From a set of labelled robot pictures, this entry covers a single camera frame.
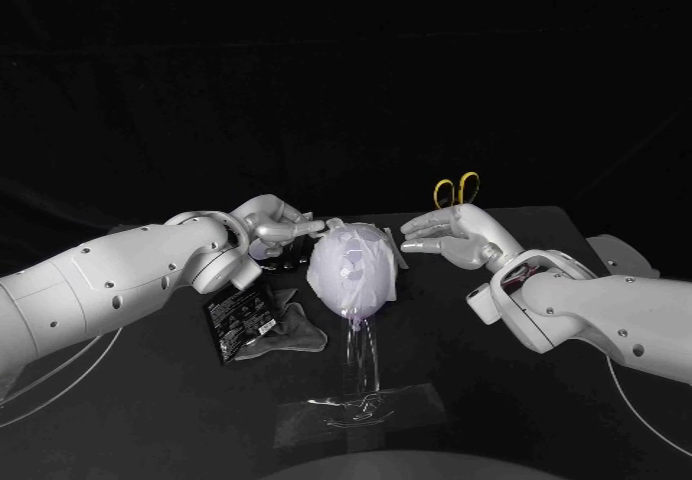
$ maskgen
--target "yellow scissors handle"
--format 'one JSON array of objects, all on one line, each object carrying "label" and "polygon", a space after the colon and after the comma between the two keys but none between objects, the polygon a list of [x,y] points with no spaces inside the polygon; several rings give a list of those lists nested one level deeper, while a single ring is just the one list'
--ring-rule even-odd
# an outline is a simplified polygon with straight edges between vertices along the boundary
[{"label": "yellow scissors handle", "polygon": [[458,199],[456,198],[456,194],[454,194],[454,183],[451,182],[451,180],[448,178],[446,178],[444,180],[440,180],[437,182],[437,185],[435,185],[435,191],[433,193],[433,200],[435,201],[435,207],[440,209],[443,208],[440,206],[440,203],[437,201],[437,193],[440,191],[440,187],[443,185],[446,185],[447,183],[450,184],[450,187],[451,187],[451,205],[454,205],[454,201],[458,202],[460,205],[464,204],[464,187],[466,187],[466,180],[469,177],[474,176],[476,177],[476,190],[473,192],[473,195],[471,195],[471,198],[469,199],[469,201],[466,203],[471,203],[474,198],[476,198],[476,195],[479,193],[479,189],[480,189],[480,177],[479,177],[479,174],[476,172],[469,172],[469,173],[464,173],[463,177],[461,177],[461,180],[458,181]]}]

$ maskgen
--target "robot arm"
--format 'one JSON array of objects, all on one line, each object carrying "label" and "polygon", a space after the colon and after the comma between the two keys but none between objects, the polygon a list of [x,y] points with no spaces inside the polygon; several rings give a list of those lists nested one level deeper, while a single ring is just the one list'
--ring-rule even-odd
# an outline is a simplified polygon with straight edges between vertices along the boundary
[{"label": "robot arm", "polygon": [[470,204],[422,215],[401,231],[404,252],[438,253],[467,270],[487,266],[492,280],[467,303],[486,324],[502,318],[531,350],[545,353],[582,340],[619,364],[692,383],[691,283],[597,278],[562,252],[523,251]]},{"label": "robot arm", "polygon": [[245,289],[261,274],[252,240],[277,242],[280,253],[281,244],[323,228],[262,195],[229,214],[187,212],[97,238],[0,278],[0,375],[147,316],[177,288],[206,294],[231,282]]}]

